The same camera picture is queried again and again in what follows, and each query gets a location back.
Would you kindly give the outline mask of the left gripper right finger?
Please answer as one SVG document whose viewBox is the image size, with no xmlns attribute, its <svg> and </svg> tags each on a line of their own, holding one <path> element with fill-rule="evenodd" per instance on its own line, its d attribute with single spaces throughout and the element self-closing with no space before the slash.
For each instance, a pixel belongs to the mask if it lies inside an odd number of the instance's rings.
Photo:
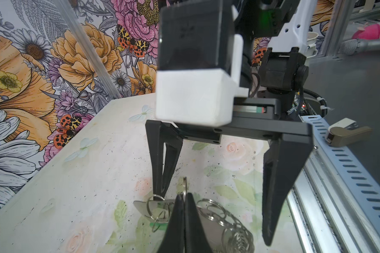
<svg viewBox="0 0 380 253">
<path fill-rule="evenodd" d="M 212 253 L 194 199 L 185 200 L 185 252 Z"/>
</svg>

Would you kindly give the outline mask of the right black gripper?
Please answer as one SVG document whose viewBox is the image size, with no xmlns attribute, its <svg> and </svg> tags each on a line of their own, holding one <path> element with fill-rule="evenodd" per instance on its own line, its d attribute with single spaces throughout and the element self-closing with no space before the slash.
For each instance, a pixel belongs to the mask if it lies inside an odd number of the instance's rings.
<svg viewBox="0 0 380 253">
<path fill-rule="evenodd" d="M 184 140 L 220 144 L 222 136 L 268 140 L 263 160 L 262 236 L 271 246 L 282 206 L 313 150 L 312 126 L 285 119 L 281 102 L 266 98 L 236 98 L 232 121 L 223 126 L 198 126 L 147 120 L 153 194 L 164 197 Z"/>
</svg>

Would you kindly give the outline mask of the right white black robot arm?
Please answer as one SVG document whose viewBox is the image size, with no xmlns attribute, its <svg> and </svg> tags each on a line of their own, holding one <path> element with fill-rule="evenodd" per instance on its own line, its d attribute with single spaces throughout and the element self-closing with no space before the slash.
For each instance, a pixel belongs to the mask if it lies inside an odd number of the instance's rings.
<svg viewBox="0 0 380 253">
<path fill-rule="evenodd" d="M 153 197 L 163 200 L 184 140 L 269 141 L 263 157 L 262 237 L 272 244 L 282 206 L 313 150 L 294 96 L 309 74 L 316 1 L 176 1 L 159 11 L 155 120 L 146 134 Z"/>
</svg>

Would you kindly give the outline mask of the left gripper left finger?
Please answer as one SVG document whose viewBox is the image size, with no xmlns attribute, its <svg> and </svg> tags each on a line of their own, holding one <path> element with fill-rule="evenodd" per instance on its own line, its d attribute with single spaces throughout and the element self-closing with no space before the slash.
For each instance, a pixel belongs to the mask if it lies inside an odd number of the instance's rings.
<svg viewBox="0 0 380 253">
<path fill-rule="evenodd" d="M 185 248 L 185 203 L 177 195 L 164 238 L 157 253 L 183 253 Z"/>
</svg>

